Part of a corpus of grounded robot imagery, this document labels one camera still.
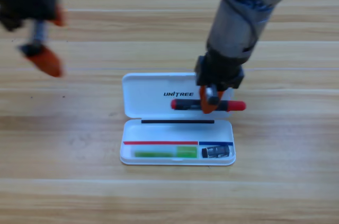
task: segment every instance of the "box lid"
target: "box lid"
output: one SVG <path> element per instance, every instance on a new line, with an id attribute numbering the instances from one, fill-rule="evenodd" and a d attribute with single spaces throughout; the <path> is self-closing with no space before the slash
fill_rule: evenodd
<path id="1" fill-rule="evenodd" d="M 198 100 L 199 86 L 195 73 L 129 73 L 122 79 L 124 111 L 130 118 L 140 119 L 224 119 L 230 112 L 173 110 L 175 98 Z M 233 89 L 224 92 L 222 100 L 231 100 Z"/>

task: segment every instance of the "wood grain surface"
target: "wood grain surface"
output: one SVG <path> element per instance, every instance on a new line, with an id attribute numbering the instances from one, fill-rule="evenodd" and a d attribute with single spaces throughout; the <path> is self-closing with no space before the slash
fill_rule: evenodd
<path id="1" fill-rule="evenodd" d="M 338 224 L 339 0 L 284 0 L 250 61 L 229 167 L 126 166 L 121 78 L 192 71 L 219 0 L 63 0 L 45 76 L 0 30 L 1 224 Z"/>

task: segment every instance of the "black stripe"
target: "black stripe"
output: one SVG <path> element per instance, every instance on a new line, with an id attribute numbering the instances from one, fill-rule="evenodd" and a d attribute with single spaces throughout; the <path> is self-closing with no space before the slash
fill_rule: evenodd
<path id="1" fill-rule="evenodd" d="M 214 120 L 141 120 L 141 123 L 214 123 Z"/>

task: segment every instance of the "white case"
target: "white case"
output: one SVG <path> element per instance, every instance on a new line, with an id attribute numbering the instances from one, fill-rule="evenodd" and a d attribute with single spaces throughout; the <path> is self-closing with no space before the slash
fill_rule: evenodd
<path id="1" fill-rule="evenodd" d="M 200 98 L 199 86 L 195 84 L 195 73 L 130 73 L 123 77 L 122 89 L 125 114 L 133 119 L 124 125 L 120 148 L 120 160 L 123 163 L 227 166 L 236 160 L 233 130 L 226 120 L 230 112 L 214 111 L 204 114 L 202 111 L 179 111 L 171 108 L 171 100 L 175 98 Z M 230 100 L 232 96 L 233 90 L 230 88 L 225 91 L 222 99 Z M 142 122 L 149 120 L 209 120 L 210 123 Z M 228 157 L 202 158 L 202 148 L 219 143 L 229 146 Z M 166 148 L 169 152 L 175 151 L 176 144 L 193 144 L 198 149 L 198 157 L 135 157 L 136 149 L 148 147 L 139 144 L 159 144 L 149 147 L 152 151 Z"/>

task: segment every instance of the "logo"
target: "logo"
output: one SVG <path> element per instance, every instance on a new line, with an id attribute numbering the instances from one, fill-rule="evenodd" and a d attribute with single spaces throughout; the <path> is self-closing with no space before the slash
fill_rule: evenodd
<path id="1" fill-rule="evenodd" d="M 175 96 L 175 97 L 178 97 L 178 96 L 193 96 L 194 93 L 176 93 L 176 92 L 173 92 L 173 93 L 164 93 L 164 96 Z"/>

